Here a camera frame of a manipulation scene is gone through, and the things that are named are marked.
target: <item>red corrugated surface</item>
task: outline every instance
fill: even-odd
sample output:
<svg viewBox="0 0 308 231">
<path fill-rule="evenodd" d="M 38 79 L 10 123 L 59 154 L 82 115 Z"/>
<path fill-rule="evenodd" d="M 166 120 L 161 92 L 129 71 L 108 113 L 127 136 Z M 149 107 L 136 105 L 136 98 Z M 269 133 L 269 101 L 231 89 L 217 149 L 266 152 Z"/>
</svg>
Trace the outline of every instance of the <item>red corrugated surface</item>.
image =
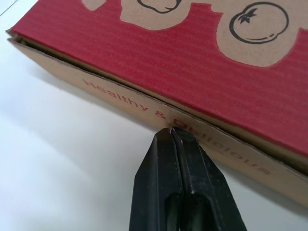
<svg viewBox="0 0 308 231">
<path fill-rule="evenodd" d="M 149 31 L 120 21 L 121 2 L 94 12 L 40 0 L 13 31 L 136 85 L 308 156 L 308 32 L 278 64 L 253 67 L 218 49 L 221 14 L 192 4 L 183 23 Z"/>
</svg>

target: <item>cardboard box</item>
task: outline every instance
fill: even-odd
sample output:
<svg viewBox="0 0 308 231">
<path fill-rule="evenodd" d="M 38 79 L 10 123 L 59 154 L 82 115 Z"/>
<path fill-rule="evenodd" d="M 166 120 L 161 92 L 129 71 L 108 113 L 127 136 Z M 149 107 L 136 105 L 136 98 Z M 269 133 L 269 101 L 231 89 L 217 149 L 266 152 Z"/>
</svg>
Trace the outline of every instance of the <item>cardboard box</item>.
<svg viewBox="0 0 308 231">
<path fill-rule="evenodd" d="M 308 3 L 40 0 L 11 43 L 51 74 L 308 206 Z"/>
</svg>

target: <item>white table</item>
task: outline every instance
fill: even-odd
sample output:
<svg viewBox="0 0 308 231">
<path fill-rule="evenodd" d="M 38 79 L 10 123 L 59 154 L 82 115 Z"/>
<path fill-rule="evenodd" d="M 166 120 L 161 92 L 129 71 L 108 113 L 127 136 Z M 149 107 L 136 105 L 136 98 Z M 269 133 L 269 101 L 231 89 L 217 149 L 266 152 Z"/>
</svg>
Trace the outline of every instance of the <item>white table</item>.
<svg viewBox="0 0 308 231">
<path fill-rule="evenodd" d="M 0 16 L 0 231 L 127 231 L 134 175 L 156 130 L 6 41 L 35 2 Z M 308 209 L 217 164 L 249 231 L 308 231 Z"/>
</svg>

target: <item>tomato illustration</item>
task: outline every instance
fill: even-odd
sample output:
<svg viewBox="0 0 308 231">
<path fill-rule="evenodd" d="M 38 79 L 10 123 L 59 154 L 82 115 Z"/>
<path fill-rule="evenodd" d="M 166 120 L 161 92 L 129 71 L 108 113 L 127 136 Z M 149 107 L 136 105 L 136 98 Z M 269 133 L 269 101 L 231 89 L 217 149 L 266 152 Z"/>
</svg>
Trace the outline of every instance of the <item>tomato illustration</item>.
<svg viewBox="0 0 308 231">
<path fill-rule="evenodd" d="M 157 13 L 169 13 L 175 10 L 182 0 L 137 0 L 137 2 Z"/>
<path fill-rule="evenodd" d="M 248 5 L 230 21 L 230 32 L 239 41 L 262 44 L 275 40 L 289 26 L 289 16 L 281 6 L 271 2 Z"/>
</svg>

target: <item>box lid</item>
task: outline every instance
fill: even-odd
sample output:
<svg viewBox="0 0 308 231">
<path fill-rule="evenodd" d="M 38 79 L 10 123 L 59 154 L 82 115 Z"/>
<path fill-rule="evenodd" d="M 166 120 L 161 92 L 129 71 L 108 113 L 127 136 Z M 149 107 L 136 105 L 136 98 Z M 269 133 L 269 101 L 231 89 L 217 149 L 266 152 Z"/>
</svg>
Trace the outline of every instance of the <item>box lid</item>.
<svg viewBox="0 0 308 231">
<path fill-rule="evenodd" d="M 12 30 L 308 156 L 308 2 L 40 0 Z"/>
</svg>

